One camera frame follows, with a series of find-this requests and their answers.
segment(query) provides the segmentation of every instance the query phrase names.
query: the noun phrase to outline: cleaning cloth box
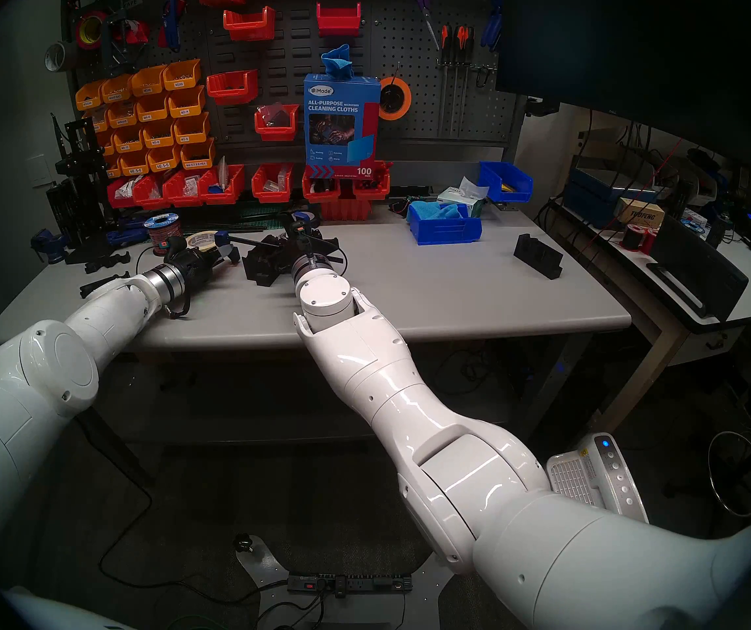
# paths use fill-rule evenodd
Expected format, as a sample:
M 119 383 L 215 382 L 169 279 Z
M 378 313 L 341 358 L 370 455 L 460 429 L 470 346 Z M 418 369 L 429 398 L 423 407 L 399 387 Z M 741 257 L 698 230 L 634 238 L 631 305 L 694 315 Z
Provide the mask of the cleaning cloth box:
M 304 83 L 306 172 L 310 178 L 366 178 L 376 166 L 381 84 L 356 76 L 350 46 L 323 54 L 325 74 Z

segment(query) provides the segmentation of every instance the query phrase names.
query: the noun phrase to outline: wall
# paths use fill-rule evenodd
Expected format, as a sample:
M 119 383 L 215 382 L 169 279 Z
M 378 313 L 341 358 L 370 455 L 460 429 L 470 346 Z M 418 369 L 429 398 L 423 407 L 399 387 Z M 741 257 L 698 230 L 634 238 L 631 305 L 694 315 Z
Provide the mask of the wall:
M 60 0 L 12 0 L 0 10 L 0 293 L 8 304 L 46 264 L 29 248 L 41 228 L 57 232 L 47 186 L 32 187 L 26 159 L 43 155 L 57 179 L 50 113 L 75 116 L 66 76 L 45 69 L 60 36 Z

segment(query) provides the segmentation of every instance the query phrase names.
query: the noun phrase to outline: screwdriver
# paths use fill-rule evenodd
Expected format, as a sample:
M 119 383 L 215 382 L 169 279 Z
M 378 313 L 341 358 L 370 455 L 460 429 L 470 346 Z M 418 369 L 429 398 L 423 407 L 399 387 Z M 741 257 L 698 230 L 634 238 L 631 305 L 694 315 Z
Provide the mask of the screwdriver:
M 449 137 L 452 137 L 455 134 L 455 113 L 457 112 L 457 80 L 459 77 L 459 67 L 457 65 L 463 62 L 464 53 L 466 51 L 466 38 L 468 37 L 469 32 L 466 31 L 466 27 L 461 24 L 457 28 L 457 32 L 455 33 L 456 40 L 452 40 L 451 45 L 451 58 L 455 63 L 455 93 L 451 97 L 451 125 L 449 125 Z
M 472 50 L 475 47 L 475 27 L 468 27 L 465 49 L 463 49 L 463 62 L 466 64 L 466 73 L 463 75 L 463 96 L 461 97 L 461 119 L 457 123 L 457 136 L 461 136 L 463 129 L 463 112 L 466 107 L 466 83 L 469 81 L 469 66 L 472 64 Z
M 449 62 L 451 58 L 451 26 L 449 24 L 443 24 L 443 31 L 440 34 L 440 65 L 445 67 L 445 74 L 443 75 L 443 87 L 440 90 L 440 121 L 438 121 L 437 136 L 440 136 L 443 131 L 443 117 L 445 116 L 445 91 L 449 85 Z

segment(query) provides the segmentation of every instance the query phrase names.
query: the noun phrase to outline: blue cleaning cloth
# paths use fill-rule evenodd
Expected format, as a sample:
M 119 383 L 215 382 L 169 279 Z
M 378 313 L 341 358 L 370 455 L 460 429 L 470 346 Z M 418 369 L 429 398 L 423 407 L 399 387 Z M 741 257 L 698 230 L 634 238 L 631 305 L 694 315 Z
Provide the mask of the blue cleaning cloth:
M 350 61 L 349 45 L 341 45 L 337 49 L 327 51 L 320 58 L 323 59 L 323 64 L 326 66 L 326 73 L 335 81 L 348 81 L 355 75 Z
M 461 219 L 456 203 L 440 207 L 437 202 L 414 201 L 411 203 L 413 211 L 421 219 Z

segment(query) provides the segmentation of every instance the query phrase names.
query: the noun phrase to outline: control box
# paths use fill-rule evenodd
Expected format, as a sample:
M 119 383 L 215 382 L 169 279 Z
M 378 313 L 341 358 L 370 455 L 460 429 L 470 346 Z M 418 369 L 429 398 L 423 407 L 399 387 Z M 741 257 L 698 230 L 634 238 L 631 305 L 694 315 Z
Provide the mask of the control box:
M 590 433 L 575 450 L 551 456 L 547 471 L 554 492 L 650 523 L 627 461 L 609 433 Z

